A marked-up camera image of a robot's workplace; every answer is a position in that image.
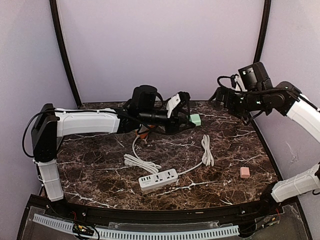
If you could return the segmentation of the pink plug adapter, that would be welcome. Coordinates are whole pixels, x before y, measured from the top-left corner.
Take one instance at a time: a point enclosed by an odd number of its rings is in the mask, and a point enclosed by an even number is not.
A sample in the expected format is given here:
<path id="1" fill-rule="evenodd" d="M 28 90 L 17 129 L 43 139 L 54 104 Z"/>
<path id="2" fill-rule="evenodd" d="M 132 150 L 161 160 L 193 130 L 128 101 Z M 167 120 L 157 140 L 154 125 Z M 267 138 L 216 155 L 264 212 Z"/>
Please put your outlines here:
<path id="1" fill-rule="evenodd" d="M 242 179 L 247 179 L 247 178 L 249 178 L 251 176 L 249 167 L 241 167 L 239 172 L 240 172 L 240 177 Z"/>

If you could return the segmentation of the green plug adapter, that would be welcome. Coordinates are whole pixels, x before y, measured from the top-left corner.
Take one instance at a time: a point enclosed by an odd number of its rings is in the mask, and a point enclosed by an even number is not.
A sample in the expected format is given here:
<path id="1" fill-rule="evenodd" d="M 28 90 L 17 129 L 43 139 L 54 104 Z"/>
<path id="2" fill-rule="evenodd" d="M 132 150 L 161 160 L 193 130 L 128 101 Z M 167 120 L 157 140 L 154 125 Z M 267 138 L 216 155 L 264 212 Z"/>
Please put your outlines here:
<path id="1" fill-rule="evenodd" d="M 200 126 L 202 124 L 202 120 L 199 114 L 191 114 L 189 121 L 193 124 L 195 124 L 196 127 Z"/>

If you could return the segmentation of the orange power strip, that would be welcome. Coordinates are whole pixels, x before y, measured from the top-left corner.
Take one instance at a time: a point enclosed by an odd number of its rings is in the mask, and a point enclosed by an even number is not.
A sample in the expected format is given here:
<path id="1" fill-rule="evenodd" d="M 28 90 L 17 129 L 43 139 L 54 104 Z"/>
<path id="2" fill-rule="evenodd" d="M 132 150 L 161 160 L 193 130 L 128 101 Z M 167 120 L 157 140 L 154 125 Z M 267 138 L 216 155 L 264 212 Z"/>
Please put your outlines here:
<path id="1" fill-rule="evenodd" d="M 138 136 L 142 140 L 146 140 L 148 138 L 149 133 L 150 133 L 149 129 L 143 130 L 143 131 L 139 131 L 139 130 L 135 131 L 136 136 Z"/>

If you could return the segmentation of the white power strip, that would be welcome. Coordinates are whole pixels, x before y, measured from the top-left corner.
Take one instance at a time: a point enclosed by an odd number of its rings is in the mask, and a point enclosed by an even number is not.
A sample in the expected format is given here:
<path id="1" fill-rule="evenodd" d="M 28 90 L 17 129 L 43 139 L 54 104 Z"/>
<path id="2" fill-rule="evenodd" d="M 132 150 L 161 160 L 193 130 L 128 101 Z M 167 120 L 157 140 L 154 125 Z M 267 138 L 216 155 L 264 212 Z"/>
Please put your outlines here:
<path id="1" fill-rule="evenodd" d="M 149 191 L 175 183 L 177 180 L 178 173 L 174 168 L 172 168 L 151 175 L 142 176 L 138 179 L 138 183 L 142 191 Z"/>

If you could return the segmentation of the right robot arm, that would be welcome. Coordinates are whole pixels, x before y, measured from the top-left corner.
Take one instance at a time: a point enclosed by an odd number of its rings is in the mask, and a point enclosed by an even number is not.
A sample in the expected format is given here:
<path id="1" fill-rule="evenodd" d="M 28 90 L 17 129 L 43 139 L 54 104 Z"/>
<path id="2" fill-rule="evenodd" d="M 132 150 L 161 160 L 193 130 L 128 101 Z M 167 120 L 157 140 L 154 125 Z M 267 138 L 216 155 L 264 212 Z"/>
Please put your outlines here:
<path id="1" fill-rule="evenodd" d="M 214 92 L 210 101 L 216 107 L 223 106 L 228 113 L 249 125 L 262 113 L 269 115 L 272 110 L 299 125 L 291 135 L 299 138 L 301 130 L 305 130 L 315 141 L 320 140 L 320 110 L 302 92 L 288 81 L 283 81 L 274 87 L 270 79 L 257 81 L 248 80 L 243 85 L 232 82 L 228 88 L 222 84 Z M 260 199 L 273 203 L 281 203 L 289 198 L 315 191 L 320 188 L 320 165 L 311 168 L 291 178 L 271 183 L 262 193 Z"/>

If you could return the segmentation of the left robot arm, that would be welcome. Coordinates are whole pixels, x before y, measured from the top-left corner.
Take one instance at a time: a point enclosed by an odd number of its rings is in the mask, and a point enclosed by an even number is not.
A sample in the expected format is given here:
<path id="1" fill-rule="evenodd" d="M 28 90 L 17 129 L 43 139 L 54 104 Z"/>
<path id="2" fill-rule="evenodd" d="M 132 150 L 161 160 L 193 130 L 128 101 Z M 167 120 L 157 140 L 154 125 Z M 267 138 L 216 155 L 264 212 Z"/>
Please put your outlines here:
<path id="1" fill-rule="evenodd" d="M 35 114 L 26 128 L 30 129 L 32 153 L 23 149 L 37 165 L 46 196 L 51 202 L 64 199 L 57 166 L 57 139 L 69 135 L 108 133 L 125 134 L 141 126 L 156 132 L 164 127 L 162 135 L 174 135 L 196 126 L 190 111 L 177 107 L 172 113 L 167 110 L 129 110 L 125 108 L 63 109 L 45 104 Z"/>

